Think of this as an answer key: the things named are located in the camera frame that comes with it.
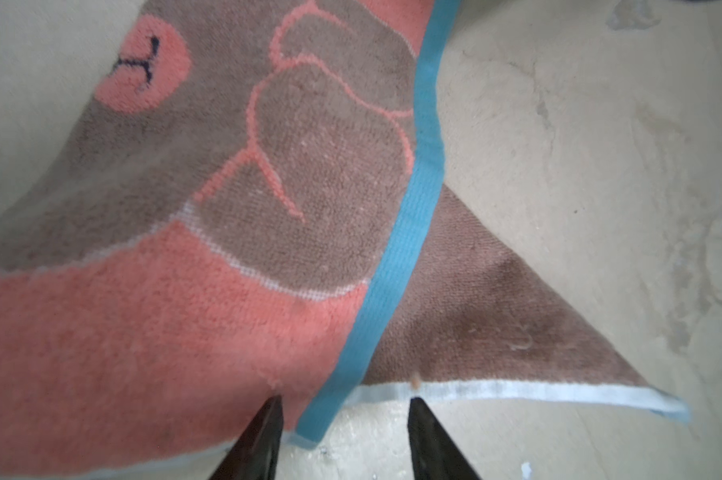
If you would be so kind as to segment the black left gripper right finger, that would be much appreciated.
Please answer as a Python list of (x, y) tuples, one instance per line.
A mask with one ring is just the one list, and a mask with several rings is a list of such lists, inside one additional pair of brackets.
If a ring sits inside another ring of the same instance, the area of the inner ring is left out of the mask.
[(420, 397), (410, 401), (407, 432), (415, 480), (481, 479)]

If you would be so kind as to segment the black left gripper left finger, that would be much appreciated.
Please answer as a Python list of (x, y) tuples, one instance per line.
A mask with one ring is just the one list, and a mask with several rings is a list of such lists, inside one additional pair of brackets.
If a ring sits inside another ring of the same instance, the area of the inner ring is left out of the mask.
[(273, 480), (284, 428), (282, 397), (264, 402), (209, 480)]

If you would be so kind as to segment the red pink towel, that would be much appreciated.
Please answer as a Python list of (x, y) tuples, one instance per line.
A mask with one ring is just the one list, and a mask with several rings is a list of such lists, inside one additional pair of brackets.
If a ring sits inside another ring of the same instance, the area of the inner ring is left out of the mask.
[(443, 182), (455, 1), (149, 1), (0, 216), (0, 477), (222, 449), (272, 396), (528, 399), (681, 421)]

